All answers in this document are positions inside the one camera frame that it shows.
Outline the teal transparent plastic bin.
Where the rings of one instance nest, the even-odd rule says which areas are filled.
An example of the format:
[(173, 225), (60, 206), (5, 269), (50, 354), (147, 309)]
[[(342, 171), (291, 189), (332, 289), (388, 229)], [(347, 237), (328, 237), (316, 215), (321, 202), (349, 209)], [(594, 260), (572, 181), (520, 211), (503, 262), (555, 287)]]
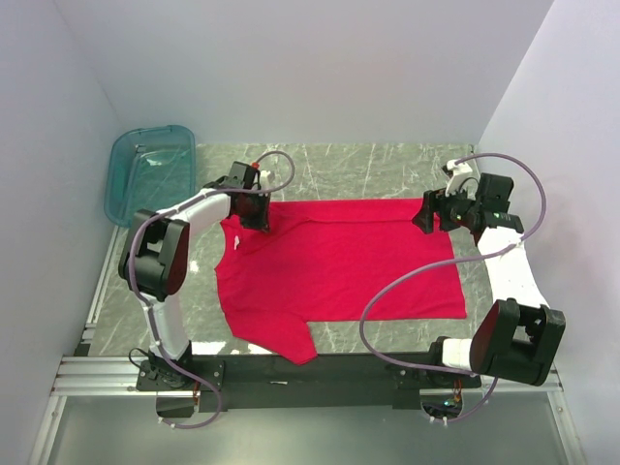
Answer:
[(128, 228), (138, 210), (169, 208), (196, 192), (196, 145), (188, 128), (136, 129), (114, 142), (104, 211), (116, 226)]

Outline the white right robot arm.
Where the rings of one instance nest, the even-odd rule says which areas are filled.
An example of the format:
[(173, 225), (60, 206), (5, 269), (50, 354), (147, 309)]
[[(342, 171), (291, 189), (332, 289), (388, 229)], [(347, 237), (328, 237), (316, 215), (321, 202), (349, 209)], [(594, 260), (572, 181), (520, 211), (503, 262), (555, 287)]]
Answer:
[(461, 187), (423, 194), (412, 223), (423, 233), (467, 229), (481, 254), (493, 305), (471, 339), (445, 338), (427, 360), (430, 383), (445, 387), (459, 370), (525, 385), (542, 385), (551, 369), (566, 319), (542, 296), (530, 268), (520, 218), (509, 213), (513, 181), (484, 173), (471, 198)]

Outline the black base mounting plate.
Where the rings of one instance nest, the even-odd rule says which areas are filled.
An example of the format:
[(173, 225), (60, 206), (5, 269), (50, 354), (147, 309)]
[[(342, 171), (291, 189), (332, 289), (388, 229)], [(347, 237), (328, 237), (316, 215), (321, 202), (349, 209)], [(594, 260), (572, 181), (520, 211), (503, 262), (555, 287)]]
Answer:
[(169, 389), (150, 380), (138, 364), (136, 389), (157, 396), (162, 417), (189, 418), (194, 412), (240, 409), (390, 406), (420, 409), (425, 389), (451, 392), (479, 388), (478, 377), (416, 370), (389, 364), (369, 354), (320, 355), (295, 365), (275, 355), (194, 356), (193, 372), (205, 382)]

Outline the red t-shirt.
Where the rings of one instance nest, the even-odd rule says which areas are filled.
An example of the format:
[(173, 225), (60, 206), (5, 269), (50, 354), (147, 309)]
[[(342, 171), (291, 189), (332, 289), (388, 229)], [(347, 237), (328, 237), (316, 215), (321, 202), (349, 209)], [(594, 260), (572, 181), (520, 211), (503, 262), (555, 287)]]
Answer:
[(419, 199), (278, 201), (269, 230), (221, 228), (225, 252), (215, 268), (219, 301), (232, 335), (295, 364), (317, 355), (315, 322), (360, 318), (387, 284), (454, 257), (445, 232), (412, 222)]

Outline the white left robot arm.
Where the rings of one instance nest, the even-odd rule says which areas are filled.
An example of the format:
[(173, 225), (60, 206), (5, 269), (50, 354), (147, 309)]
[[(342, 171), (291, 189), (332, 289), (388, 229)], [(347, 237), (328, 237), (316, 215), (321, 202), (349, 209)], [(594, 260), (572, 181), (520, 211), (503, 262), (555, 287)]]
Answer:
[(234, 162), (228, 174), (194, 196), (134, 214), (118, 274), (137, 294), (147, 321), (148, 362), (140, 371), (146, 378), (169, 389), (185, 388), (193, 380), (192, 343), (177, 295), (188, 272), (191, 234), (231, 217), (244, 229), (267, 232), (269, 204), (260, 165)]

